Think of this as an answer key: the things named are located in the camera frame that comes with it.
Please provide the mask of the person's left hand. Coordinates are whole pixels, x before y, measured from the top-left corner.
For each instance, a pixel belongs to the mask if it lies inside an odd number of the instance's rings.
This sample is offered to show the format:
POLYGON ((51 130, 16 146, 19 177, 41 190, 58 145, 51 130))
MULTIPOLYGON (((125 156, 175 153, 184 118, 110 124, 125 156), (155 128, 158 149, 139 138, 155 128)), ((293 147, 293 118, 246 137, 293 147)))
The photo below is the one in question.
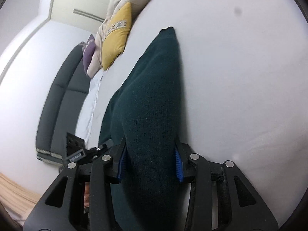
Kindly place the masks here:
POLYGON ((86 182, 85 184, 85 190, 84 190, 84 207, 88 208, 89 207, 89 193, 90 191, 90 184, 89 182, 86 182))

